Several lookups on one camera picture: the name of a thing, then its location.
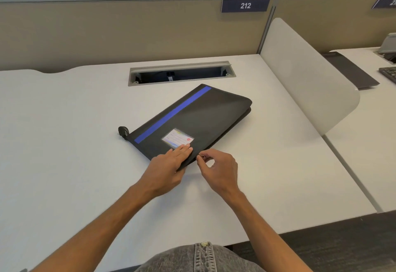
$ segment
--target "blue sign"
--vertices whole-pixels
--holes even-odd
[[[222,13],[266,12],[270,0],[223,0]]]
[[[377,0],[372,8],[396,8],[396,0]]]

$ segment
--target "black keyboard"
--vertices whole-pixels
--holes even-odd
[[[396,84],[396,67],[379,68],[378,71]]]

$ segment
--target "white desk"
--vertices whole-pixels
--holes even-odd
[[[377,48],[335,50],[380,82],[326,136],[368,191],[378,211],[396,210],[396,84],[378,72],[392,65]]]
[[[131,67],[229,61],[235,78],[128,87]],[[214,148],[234,155],[238,183],[281,232],[375,209],[260,55],[84,66],[57,74],[0,72],[0,266],[33,268],[135,183],[149,161],[118,135],[200,83],[253,101]],[[145,206],[97,271],[143,263],[183,244],[247,240],[195,163],[181,185]]]

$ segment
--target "beige fabric panel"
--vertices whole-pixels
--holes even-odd
[[[222,14],[222,0],[0,4],[0,70],[257,53],[271,9]]]
[[[371,9],[377,0],[279,0],[282,18],[319,52],[380,46],[396,32],[396,9]]]

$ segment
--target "grey jeans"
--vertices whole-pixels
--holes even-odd
[[[265,272],[260,266],[211,242],[176,247],[155,255],[136,272]]]

